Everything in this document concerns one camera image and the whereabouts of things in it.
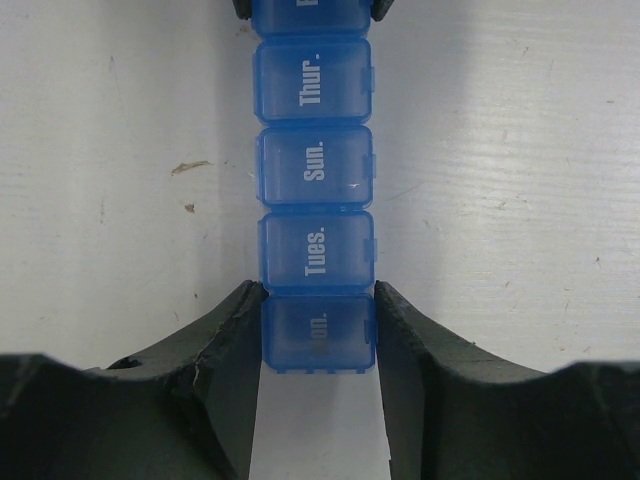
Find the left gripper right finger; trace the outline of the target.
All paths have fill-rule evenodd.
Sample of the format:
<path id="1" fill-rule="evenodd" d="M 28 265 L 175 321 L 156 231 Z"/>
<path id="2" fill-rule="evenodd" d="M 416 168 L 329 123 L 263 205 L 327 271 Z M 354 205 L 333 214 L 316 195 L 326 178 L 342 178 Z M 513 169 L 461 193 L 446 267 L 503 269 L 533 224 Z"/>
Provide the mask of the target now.
<path id="1" fill-rule="evenodd" d="M 552 373 L 491 354 L 375 286 L 377 357 L 395 479 L 635 479 L 639 365 Z"/>

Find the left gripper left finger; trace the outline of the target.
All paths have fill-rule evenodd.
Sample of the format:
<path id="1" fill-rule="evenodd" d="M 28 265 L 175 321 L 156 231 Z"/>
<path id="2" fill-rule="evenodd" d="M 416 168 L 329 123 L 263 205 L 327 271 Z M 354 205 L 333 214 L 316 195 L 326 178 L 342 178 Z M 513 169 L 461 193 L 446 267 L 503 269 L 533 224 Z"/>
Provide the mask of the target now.
<path id="1" fill-rule="evenodd" d="M 212 311 L 110 367 L 1 358 L 5 479 L 245 479 L 265 292 L 241 283 Z"/>

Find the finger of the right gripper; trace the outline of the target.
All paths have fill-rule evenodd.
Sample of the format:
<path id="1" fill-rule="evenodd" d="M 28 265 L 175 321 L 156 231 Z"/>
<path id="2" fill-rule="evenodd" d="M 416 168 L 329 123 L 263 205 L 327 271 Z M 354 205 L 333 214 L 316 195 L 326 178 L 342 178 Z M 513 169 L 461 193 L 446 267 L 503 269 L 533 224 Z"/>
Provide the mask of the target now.
<path id="1" fill-rule="evenodd" d="M 371 7 L 371 18 L 375 22 L 382 21 L 394 2 L 395 0 L 373 0 Z"/>
<path id="2" fill-rule="evenodd" d="M 241 20 L 249 20 L 252 17 L 252 0 L 232 0 L 237 17 Z"/>

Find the blue weekly pill organizer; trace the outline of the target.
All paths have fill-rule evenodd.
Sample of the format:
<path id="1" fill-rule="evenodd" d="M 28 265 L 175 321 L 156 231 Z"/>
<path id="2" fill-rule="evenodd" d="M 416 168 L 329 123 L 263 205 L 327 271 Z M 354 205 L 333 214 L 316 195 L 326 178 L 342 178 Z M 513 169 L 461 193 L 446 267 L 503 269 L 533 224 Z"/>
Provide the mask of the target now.
<path id="1" fill-rule="evenodd" d="M 368 1 L 252 5 L 263 358 L 280 373 L 375 361 L 370 22 Z"/>

